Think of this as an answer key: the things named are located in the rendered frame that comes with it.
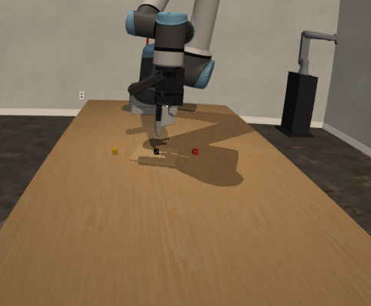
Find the tan flat mat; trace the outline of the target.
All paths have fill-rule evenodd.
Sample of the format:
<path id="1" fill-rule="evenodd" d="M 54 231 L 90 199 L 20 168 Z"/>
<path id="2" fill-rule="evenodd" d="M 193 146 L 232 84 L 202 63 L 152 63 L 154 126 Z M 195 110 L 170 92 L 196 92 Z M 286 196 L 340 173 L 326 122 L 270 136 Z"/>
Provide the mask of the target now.
<path id="1" fill-rule="evenodd" d="M 153 154 L 153 148 L 159 148 L 159 155 Z M 130 160 L 175 166 L 179 152 L 180 149 L 177 148 L 140 144 Z"/>

